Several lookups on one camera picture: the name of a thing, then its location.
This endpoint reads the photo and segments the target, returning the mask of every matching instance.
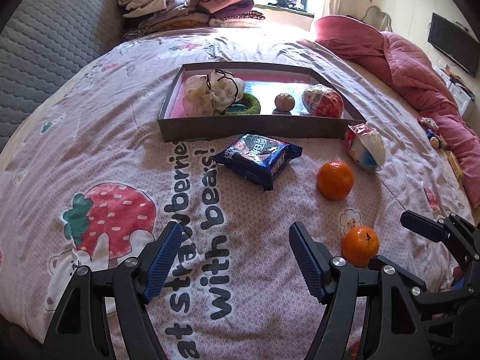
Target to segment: mandarin orange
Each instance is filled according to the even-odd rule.
[[[317,173],[317,187],[327,199],[342,200],[355,181],[350,167],[342,161],[324,163]]]
[[[342,239],[342,254],[357,268],[368,265],[368,261],[378,254],[377,233],[367,226],[355,226]]]

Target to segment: kinder egg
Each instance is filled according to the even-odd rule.
[[[345,140],[350,157],[361,168],[374,172],[385,163],[385,145],[376,128],[364,123],[349,126]]]
[[[303,105],[315,116],[341,118],[343,100],[335,90],[325,85],[313,85],[303,91]]]

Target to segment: cookie package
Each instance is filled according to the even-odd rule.
[[[287,163],[301,155],[300,146],[249,132],[216,154],[214,161],[271,191],[273,180]]]

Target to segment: metal screw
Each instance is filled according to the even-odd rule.
[[[342,257],[333,257],[332,262],[335,266],[344,266],[347,263]]]
[[[393,275],[395,273],[395,268],[393,268],[393,266],[391,265],[385,265],[383,267],[383,271],[387,274],[387,275]]]
[[[125,265],[128,266],[129,268],[136,266],[138,263],[138,259],[136,257],[129,257],[128,259],[125,260]]]
[[[78,276],[83,276],[88,272],[88,267],[86,265],[83,265],[77,269],[77,275]]]

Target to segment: television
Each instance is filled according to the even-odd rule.
[[[434,13],[428,42],[464,71],[476,77],[480,61],[480,43],[463,28]]]

